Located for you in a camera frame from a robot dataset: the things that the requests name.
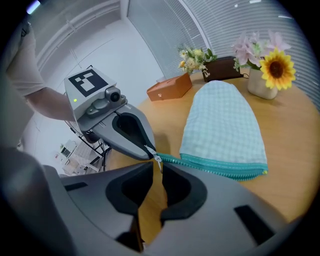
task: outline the window blinds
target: window blinds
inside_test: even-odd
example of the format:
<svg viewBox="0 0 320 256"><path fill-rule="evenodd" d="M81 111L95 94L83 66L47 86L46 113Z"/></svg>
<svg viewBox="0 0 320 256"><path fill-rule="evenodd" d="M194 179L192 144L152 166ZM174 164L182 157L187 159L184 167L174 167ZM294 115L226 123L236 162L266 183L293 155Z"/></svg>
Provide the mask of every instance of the window blinds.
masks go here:
<svg viewBox="0 0 320 256"><path fill-rule="evenodd" d="M178 53L181 44L207 49L197 26L178 0L130 0L128 18L167 79L183 73L178 68L182 60Z"/></svg>
<svg viewBox="0 0 320 256"><path fill-rule="evenodd" d="M273 0L183 0L202 27L211 49L219 57L234 56L231 45L242 32L259 31L268 39L268 29L280 32L291 45L296 69L294 82L320 110L318 62L303 32L289 13Z"/></svg>

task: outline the robotic arm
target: robotic arm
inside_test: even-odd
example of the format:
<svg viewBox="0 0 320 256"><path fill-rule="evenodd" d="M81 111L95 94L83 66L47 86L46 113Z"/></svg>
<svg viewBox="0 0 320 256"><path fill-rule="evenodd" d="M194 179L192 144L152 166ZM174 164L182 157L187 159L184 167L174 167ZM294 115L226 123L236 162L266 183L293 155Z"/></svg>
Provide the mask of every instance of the robotic arm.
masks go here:
<svg viewBox="0 0 320 256"><path fill-rule="evenodd" d="M155 138L146 116L130 105L116 82L90 68L67 77L65 91L83 133L92 130L111 148L137 160L153 158Z"/></svg>

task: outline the checkered fabric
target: checkered fabric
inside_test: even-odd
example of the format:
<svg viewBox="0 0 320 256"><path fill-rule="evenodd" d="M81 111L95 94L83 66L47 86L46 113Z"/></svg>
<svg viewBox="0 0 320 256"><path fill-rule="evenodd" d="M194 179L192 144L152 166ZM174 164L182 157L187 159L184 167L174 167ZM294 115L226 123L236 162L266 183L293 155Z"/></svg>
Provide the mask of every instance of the checkered fabric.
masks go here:
<svg viewBox="0 0 320 256"><path fill-rule="evenodd" d="M256 117L233 84L211 81L195 94L180 154L203 165L267 164Z"/></svg>

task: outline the teal zipper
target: teal zipper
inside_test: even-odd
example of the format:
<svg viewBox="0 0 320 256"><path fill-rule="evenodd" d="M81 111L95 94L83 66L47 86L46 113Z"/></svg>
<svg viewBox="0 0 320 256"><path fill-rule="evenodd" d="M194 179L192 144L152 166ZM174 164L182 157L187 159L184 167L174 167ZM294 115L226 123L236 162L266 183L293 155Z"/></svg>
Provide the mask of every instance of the teal zipper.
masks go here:
<svg viewBox="0 0 320 256"><path fill-rule="evenodd" d="M248 169L229 169L229 168L218 168L218 167L211 167L211 166L203 166L197 164L195 162L191 162L189 160L176 158L169 154L162 154L158 153L157 155L162 159L163 162L178 164L190 168L195 168L207 173L212 173L220 176L224 176L227 178L231 178L236 181L249 181L252 180L260 175L266 175L268 171L263 168L259 168L258 165L253 165L251 168Z"/></svg>

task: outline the sunflower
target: sunflower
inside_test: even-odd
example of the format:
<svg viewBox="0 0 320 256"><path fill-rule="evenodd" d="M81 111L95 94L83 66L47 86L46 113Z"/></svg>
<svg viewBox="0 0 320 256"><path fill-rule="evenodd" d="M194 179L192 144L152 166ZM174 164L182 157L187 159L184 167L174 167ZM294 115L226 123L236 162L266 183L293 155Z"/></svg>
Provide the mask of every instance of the sunflower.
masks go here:
<svg viewBox="0 0 320 256"><path fill-rule="evenodd" d="M293 68L291 56L275 48L264 58L260 60L260 70L263 72L262 79L266 80L265 86L270 89L276 86L278 90L291 88L292 81L296 80L296 70Z"/></svg>

